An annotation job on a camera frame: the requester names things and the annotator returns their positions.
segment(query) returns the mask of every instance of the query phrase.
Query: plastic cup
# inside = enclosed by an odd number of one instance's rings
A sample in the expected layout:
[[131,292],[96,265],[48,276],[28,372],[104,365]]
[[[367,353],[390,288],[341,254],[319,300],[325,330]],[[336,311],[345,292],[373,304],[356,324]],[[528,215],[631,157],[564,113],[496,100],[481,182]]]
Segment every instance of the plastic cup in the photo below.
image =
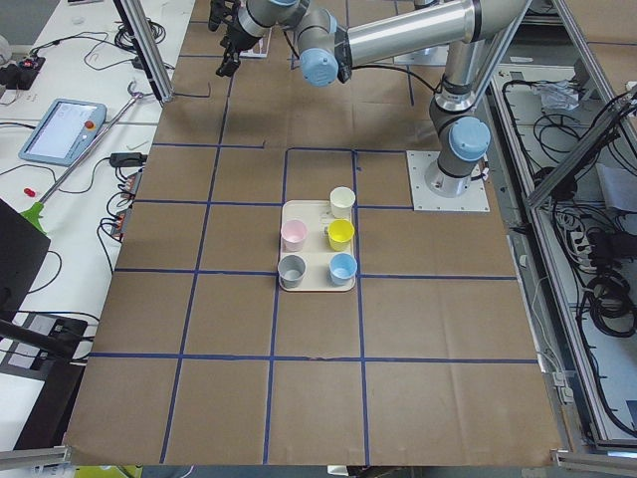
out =
[[354,237],[354,225],[347,219],[336,219],[327,227],[329,247],[334,251],[344,251]]
[[358,264],[349,254],[336,254],[329,261],[329,277],[336,286],[344,286],[356,274]]
[[279,280],[286,289],[298,287],[306,273],[306,261],[303,257],[291,254],[279,261]]
[[336,218],[348,219],[351,216],[351,207],[356,201],[354,191],[345,186],[333,189],[329,194],[329,207],[331,215]]
[[299,252],[308,238],[308,226],[299,219],[291,219],[281,226],[281,240],[287,251]]

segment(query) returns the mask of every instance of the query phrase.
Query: white paper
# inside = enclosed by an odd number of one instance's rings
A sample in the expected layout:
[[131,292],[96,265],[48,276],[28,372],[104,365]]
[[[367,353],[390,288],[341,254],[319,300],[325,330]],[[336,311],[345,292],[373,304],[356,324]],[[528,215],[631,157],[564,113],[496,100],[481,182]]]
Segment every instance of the white paper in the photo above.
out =
[[637,212],[637,177],[626,169],[597,164],[606,207]]

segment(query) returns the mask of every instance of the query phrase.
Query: metal base plate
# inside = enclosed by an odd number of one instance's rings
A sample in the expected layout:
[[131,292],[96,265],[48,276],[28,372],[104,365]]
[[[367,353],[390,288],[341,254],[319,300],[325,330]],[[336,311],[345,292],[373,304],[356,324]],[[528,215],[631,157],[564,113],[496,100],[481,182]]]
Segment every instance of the metal base plate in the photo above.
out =
[[[425,171],[438,158],[439,151],[407,151],[409,183],[414,211],[435,212],[489,212],[489,200],[483,181],[471,181],[467,191],[454,198],[442,197],[425,183]],[[472,175],[480,174],[476,166]]]
[[447,65],[449,45],[441,45],[427,49],[424,55],[422,50],[394,57],[394,65],[422,65],[425,67],[444,67]]

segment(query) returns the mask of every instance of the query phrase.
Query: tray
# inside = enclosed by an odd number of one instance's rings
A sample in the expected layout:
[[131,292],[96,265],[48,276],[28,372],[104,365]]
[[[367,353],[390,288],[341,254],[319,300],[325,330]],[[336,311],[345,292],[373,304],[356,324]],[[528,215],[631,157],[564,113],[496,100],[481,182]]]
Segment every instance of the tray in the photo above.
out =
[[[356,278],[342,286],[336,286],[329,278],[329,261],[338,254],[332,251],[327,240],[327,226],[334,220],[329,209],[329,201],[288,201],[281,212],[281,223],[291,219],[300,219],[308,226],[308,239],[300,252],[290,252],[285,249],[283,242],[279,245],[281,257],[297,254],[306,261],[306,274],[298,287],[281,288],[288,292],[346,292],[356,283]],[[353,256],[353,240],[349,247],[342,252]]]

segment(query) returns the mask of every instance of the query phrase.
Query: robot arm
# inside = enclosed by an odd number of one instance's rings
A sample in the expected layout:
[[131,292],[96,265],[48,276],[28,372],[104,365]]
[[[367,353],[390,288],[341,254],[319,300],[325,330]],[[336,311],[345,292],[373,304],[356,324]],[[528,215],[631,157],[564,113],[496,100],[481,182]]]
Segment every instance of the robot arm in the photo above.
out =
[[[472,170],[491,141],[487,126],[471,112],[478,99],[475,91],[484,90],[484,85],[476,88],[484,40],[496,37],[494,43],[503,43],[499,46],[503,51],[530,1],[415,0],[419,8],[413,12],[345,30],[311,0],[247,0],[245,6],[241,0],[212,0],[209,27],[228,25],[220,76],[232,76],[240,65],[240,53],[252,48],[270,27],[280,24],[293,30],[303,75],[317,87],[336,78],[345,82],[352,69],[367,63],[450,44],[441,91],[430,106],[442,150],[426,181],[435,193],[456,197],[468,188]],[[232,8],[224,2],[232,2]],[[492,45],[491,53],[496,47]],[[490,56],[488,68],[480,71],[481,81],[489,80],[498,62],[497,55]]]

